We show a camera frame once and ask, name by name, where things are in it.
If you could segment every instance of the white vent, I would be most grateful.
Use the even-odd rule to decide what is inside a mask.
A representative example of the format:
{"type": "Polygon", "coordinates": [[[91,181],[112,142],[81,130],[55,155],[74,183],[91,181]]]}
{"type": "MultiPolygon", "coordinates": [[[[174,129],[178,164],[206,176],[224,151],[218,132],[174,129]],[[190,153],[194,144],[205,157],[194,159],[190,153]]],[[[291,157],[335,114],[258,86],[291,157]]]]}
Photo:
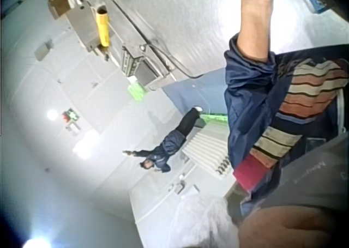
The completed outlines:
{"type": "Polygon", "coordinates": [[[217,178],[232,174],[228,159],[227,124],[211,121],[184,147],[183,153],[217,178]]]}

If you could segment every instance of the yellow cylinder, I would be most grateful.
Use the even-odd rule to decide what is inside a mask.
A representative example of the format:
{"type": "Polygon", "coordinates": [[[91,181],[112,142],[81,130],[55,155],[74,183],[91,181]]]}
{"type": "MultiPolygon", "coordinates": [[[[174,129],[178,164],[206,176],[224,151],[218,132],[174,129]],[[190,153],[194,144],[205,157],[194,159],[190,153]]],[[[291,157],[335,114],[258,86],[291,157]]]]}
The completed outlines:
{"type": "Polygon", "coordinates": [[[96,21],[98,26],[100,43],[104,47],[109,46],[109,28],[108,28],[108,13],[105,5],[99,7],[96,12],[96,21]]]}

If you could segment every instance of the person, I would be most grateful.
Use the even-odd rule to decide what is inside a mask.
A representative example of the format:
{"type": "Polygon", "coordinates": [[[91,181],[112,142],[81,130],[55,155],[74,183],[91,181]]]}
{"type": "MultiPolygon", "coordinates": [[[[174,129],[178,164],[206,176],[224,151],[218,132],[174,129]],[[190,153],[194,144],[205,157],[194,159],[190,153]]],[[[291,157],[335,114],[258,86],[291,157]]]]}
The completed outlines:
{"type": "Polygon", "coordinates": [[[202,108],[193,107],[180,121],[180,124],[171,131],[164,140],[153,150],[141,151],[124,151],[128,156],[145,157],[146,159],[140,163],[140,166],[146,170],[156,166],[156,172],[167,173],[171,167],[167,164],[169,158],[179,151],[186,141],[186,137],[190,134],[196,121],[200,118],[202,108]]]}
{"type": "Polygon", "coordinates": [[[341,247],[348,233],[348,132],[285,167],[238,230],[249,247],[341,247]]]}
{"type": "Polygon", "coordinates": [[[225,52],[228,154],[249,194],[244,216],[279,185],[284,167],[348,129],[349,46],[275,55],[272,11],[273,0],[241,0],[240,32],[225,52]]]}

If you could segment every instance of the red patch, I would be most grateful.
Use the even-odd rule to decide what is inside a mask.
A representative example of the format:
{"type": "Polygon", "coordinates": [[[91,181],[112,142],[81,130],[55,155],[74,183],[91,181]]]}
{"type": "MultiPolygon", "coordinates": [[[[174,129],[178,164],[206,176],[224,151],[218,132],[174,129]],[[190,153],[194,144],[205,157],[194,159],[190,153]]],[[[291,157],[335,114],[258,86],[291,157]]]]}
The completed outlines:
{"type": "Polygon", "coordinates": [[[234,170],[233,175],[244,190],[250,191],[268,171],[269,168],[266,168],[253,155],[249,154],[234,170]]]}

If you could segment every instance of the white wall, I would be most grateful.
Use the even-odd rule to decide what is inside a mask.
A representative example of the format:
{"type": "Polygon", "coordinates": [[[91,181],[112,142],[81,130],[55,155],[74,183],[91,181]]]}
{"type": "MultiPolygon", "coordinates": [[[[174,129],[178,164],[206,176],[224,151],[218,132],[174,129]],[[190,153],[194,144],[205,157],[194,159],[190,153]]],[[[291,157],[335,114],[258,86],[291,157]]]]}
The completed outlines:
{"type": "Polygon", "coordinates": [[[134,223],[108,214],[45,172],[3,107],[1,212],[22,240],[44,237],[53,248],[142,247],[134,223]]]}
{"type": "Polygon", "coordinates": [[[161,90],[135,101],[121,71],[87,53],[67,18],[52,18],[47,0],[22,3],[2,20],[1,36],[3,101],[30,147],[77,194],[133,221],[129,190],[146,171],[122,150],[159,144],[181,118],[174,104],[161,90]],[[49,40],[53,49],[38,62],[34,51],[49,40]],[[62,113],[71,107],[80,116],[77,136],[60,118],[46,117],[50,109],[62,113]],[[72,149],[91,129],[100,143],[82,160],[72,149]]]}

